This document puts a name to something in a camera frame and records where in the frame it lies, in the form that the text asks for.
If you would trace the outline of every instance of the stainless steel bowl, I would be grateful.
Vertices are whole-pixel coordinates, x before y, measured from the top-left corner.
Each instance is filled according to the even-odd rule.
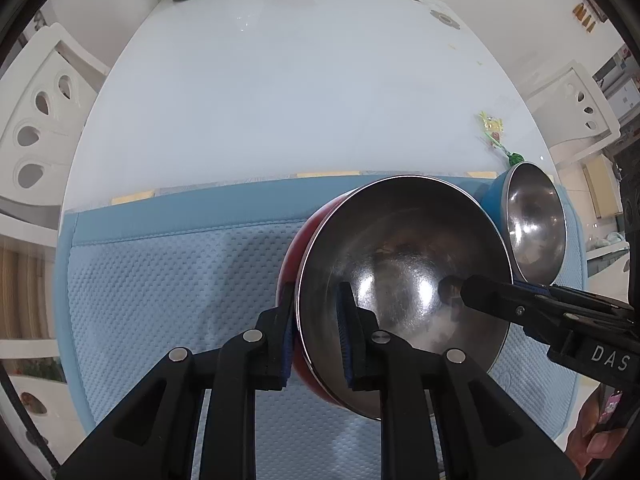
[[[395,176],[353,192],[320,224],[306,248],[296,319],[312,374],[339,404],[380,418],[377,392],[354,392],[342,370],[337,284],[351,282],[358,306],[415,348],[467,352],[494,363],[509,324],[464,306],[462,280],[511,282],[496,227],[461,189],[436,178]]]
[[[558,276],[566,249],[566,225],[558,192],[545,172],[521,162],[502,187],[502,214],[514,274],[527,282],[550,285]]]

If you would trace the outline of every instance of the white wall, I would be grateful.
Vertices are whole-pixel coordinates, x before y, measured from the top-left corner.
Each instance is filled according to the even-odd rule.
[[[47,23],[60,22],[85,49],[108,66],[158,0],[48,0]]]
[[[611,22],[589,34],[572,15],[580,0],[442,0],[475,32],[521,93],[571,59],[590,74],[623,40]]]

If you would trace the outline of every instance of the bowl rim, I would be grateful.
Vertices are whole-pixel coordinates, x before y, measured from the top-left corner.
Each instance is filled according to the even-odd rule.
[[[320,224],[316,228],[315,232],[313,233],[312,237],[310,238],[308,244],[306,245],[306,249],[305,249],[305,252],[303,253],[302,261],[300,263],[300,268],[298,269],[298,278],[296,279],[296,285],[295,285],[295,288],[294,288],[294,316],[295,316],[295,322],[296,322],[296,329],[298,330],[298,338],[299,338],[299,341],[300,341],[300,346],[302,348],[302,356],[303,356],[303,358],[305,360],[306,366],[307,366],[308,370],[311,372],[311,375],[314,377],[314,379],[318,382],[318,384],[320,384],[321,388],[324,391],[326,391],[327,394],[332,399],[335,399],[335,402],[339,406],[341,406],[341,407],[343,407],[343,408],[345,408],[347,410],[350,410],[353,413],[357,413],[358,415],[361,415],[361,416],[364,416],[364,417],[367,417],[367,418],[372,418],[372,417],[370,415],[367,415],[367,413],[361,412],[356,407],[351,406],[350,404],[346,403],[344,400],[340,399],[337,394],[332,392],[331,388],[322,380],[322,377],[318,374],[318,372],[316,371],[315,367],[313,366],[311,357],[309,355],[307,344],[305,343],[305,337],[304,337],[303,332],[302,332],[302,324],[301,324],[301,320],[300,320],[300,285],[302,283],[302,276],[304,275],[306,264],[308,263],[309,254],[310,254],[314,244],[316,243],[316,239],[318,238],[318,236],[319,236],[320,232],[322,231],[322,229],[324,228],[324,226],[337,213],[337,211],[342,206],[344,206],[344,204],[346,204],[349,200],[351,200],[354,196],[356,196],[360,192],[363,192],[364,190],[368,189],[369,187],[375,186],[376,184],[380,184],[382,182],[387,182],[389,180],[401,180],[401,179],[405,179],[405,178],[418,178],[418,179],[421,179],[421,180],[430,180],[432,182],[445,184],[446,186],[452,188],[453,190],[462,193],[462,195],[464,195],[466,198],[471,200],[471,202],[478,207],[478,209],[484,214],[484,216],[487,218],[487,220],[493,226],[493,228],[495,230],[495,233],[497,234],[497,237],[500,240],[500,243],[502,244],[502,249],[504,250],[504,255],[506,257],[507,265],[508,265],[508,268],[509,268],[510,283],[513,283],[513,267],[511,266],[511,258],[510,258],[510,254],[509,254],[509,252],[507,250],[507,245],[505,244],[503,236],[500,233],[500,230],[496,227],[494,221],[491,219],[491,217],[487,214],[487,212],[479,204],[478,200],[476,200],[470,193],[466,192],[461,187],[458,187],[455,184],[447,182],[446,180],[443,180],[441,178],[437,178],[437,177],[434,177],[434,176],[421,175],[421,174],[398,174],[398,175],[387,176],[387,177],[384,177],[384,178],[380,178],[379,180],[375,180],[373,182],[369,182],[368,184],[365,184],[364,186],[361,186],[361,187],[351,191],[342,202],[340,202],[338,205],[336,205],[334,208],[332,208],[331,211],[329,211],[329,213],[324,217],[324,219],[322,219],[322,221],[320,222]],[[502,342],[500,343],[500,348],[497,351],[497,353],[495,355],[495,358],[494,358],[494,361],[491,363],[491,366],[489,366],[488,370],[491,370],[494,367],[496,361],[498,360],[498,357],[500,356],[500,353],[502,352],[502,349],[504,348],[504,343],[507,340],[507,336],[509,335],[510,326],[511,326],[511,323],[508,324],[507,330],[505,330],[505,332],[504,332],[504,338],[502,339]],[[381,419],[379,417],[376,417],[376,418],[374,418],[374,420],[381,420]]]
[[[531,280],[527,279],[527,277],[523,274],[522,269],[520,268],[520,264],[518,263],[515,253],[513,252],[513,245],[511,243],[511,236],[509,234],[509,203],[508,203],[507,196],[509,194],[509,188],[511,187],[511,181],[513,180],[513,175],[518,170],[518,168],[523,166],[523,164],[532,166],[536,170],[538,170],[538,172],[542,174],[544,178],[546,178],[549,181],[549,184],[551,184],[551,187],[554,190],[556,198],[558,199],[558,203],[560,204],[560,210],[562,211],[562,224],[564,225],[563,232],[564,232],[564,250],[565,251],[566,251],[566,215],[564,214],[564,206],[562,205],[562,200],[560,200],[560,195],[558,195],[558,190],[556,189],[556,185],[549,178],[548,174],[546,174],[542,170],[542,168],[540,168],[537,164],[534,164],[533,162],[529,162],[528,160],[519,162],[515,166],[512,166],[511,168],[509,168],[507,172],[507,176],[505,177],[504,182],[502,183],[502,193],[500,196],[500,224],[502,225],[502,232],[500,234],[502,235],[502,238],[503,238],[502,241],[504,240],[509,241],[509,243],[506,244],[507,252],[509,254],[510,262],[512,262],[513,265],[515,266],[518,279],[522,280],[525,283],[532,283]],[[558,272],[556,272],[556,276],[554,279],[551,280],[551,283],[553,283],[558,278],[558,274],[562,269],[563,262],[564,262],[564,257],[562,258],[562,262],[560,262],[560,265],[558,267]],[[536,285],[551,285],[551,283],[536,283]]]

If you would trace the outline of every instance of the yellow tape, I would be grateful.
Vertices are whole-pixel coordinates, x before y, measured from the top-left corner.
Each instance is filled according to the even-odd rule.
[[[498,176],[495,171],[467,171],[466,174],[471,178],[496,178]]]
[[[156,190],[141,191],[131,195],[118,196],[111,199],[111,205],[126,204],[127,202],[135,202],[137,200],[144,200],[145,198],[151,198],[156,194]]]
[[[313,176],[347,176],[359,175],[359,171],[322,171],[321,173],[297,173],[298,178],[309,178]]]

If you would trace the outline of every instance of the blue bowl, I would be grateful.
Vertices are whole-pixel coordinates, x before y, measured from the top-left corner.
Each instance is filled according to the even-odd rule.
[[[564,260],[566,225],[545,172],[531,162],[516,164],[494,180],[480,205],[502,235],[514,278],[553,283]]]

